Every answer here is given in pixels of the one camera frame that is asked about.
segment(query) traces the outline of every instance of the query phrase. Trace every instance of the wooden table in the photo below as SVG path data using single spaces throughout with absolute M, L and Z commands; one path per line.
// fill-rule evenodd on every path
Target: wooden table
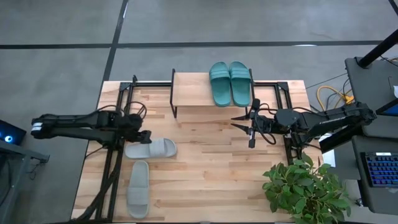
M 301 80 L 287 81 L 293 106 L 310 108 Z M 120 82 L 105 82 L 98 107 L 115 105 Z M 276 108 L 275 93 L 255 87 L 256 98 Z M 289 214 L 272 213 L 261 189 L 264 171 L 279 162 L 287 163 L 282 136 L 267 144 L 257 136 L 256 148 L 248 148 L 249 137 L 230 125 L 231 118 L 244 115 L 244 108 L 185 106 L 178 118 L 170 109 L 170 87 L 135 87 L 133 100 L 147 106 L 142 130 L 152 139 L 169 138 L 177 143 L 177 155 L 147 159 L 150 169 L 150 208 L 143 220 L 131 217 L 126 208 L 126 189 L 134 160 L 123 157 L 114 222 L 287 222 Z M 239 122 L 248 125 L 247 121 Z M 87 153 L 99 148 L 88 145 Z M 318 149 L 305 152 L 322 159 Z M 91 155 L 84 163 L 72 218 L 78 217 L 100 189 L 106 150 Z

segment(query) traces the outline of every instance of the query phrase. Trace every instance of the gray floor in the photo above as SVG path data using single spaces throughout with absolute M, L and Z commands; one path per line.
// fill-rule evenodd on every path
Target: gray floor
M 122 0 L 0 0 L 0 44 L 111 43 Z M 382 40 L 398 17 L 388 0 L 131 0 L 120 43 L 207 41 Z M 256 80 L 304 80 L 320 109 L 316 90 L 340 90 L 344 59 L 374 46 L 218 47 L 118 49 L 110 80 L 170 80 L 171 70 L 204 72 L 217 61 L 244 62 Z M 84 114 L 98 99 L 109 49 L 0 50 L 0 119 L 30 129 L 43 113 Z M 394 47 L 384 56 L 398 55 Z M 325 102 L 330 94 L 321 92 Z M 333 107 L 336 98 L 331 102 Z M 35 180 L 25 177 L 13 223 L 69 219 L 86 141 L 27 135 L 25 147 L 51 155 Z M 353 198 L 356 182 L 349 181 Z M 353 208 L 349 220 L 394 223 L 395 216 Z

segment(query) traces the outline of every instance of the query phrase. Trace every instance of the gray slide sandal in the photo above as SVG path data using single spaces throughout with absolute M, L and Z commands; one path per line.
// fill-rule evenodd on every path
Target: gray slide sandal
M 134 218 L 145 218 L 149 209 L 149 166 L 145 161 L 134 163 L 127 188 L 127 210 Z
M 128 145 L 124 152 L 130 159 L 166 158 L 177 153 L 177 146 L 167 138 L 160 138 L 150 144 Z

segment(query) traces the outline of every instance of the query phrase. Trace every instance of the slide sandal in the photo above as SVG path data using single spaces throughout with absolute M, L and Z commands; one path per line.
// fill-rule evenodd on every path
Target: slide sandal
M 232 98 L 236 106 L 250 105 L 251 77 L 248 68 L 241 62 L 232 62 L 229 66 L 231 74 Z
M 229 106 L 231 104 L 231 93 L 228 67 L 224 62 L 215 63 L 209 72 L 213 99 L 217 106 Z
M 149 209 L 149 166 L 145 161 L 134 163 L 127 188 L 127 210 L 134 218 L 145 218 Z
M 130 159 L 166 158 L 177 153 L 177 146 L 169 139 L 160 138 L 150 144 L 128 145 L 124 152 Z

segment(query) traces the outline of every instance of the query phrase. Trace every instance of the keyboard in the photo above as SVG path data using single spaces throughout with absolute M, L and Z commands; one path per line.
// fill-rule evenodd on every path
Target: keyboard
M 398 188 L 398 153 L 361 153 L 371 187 Z

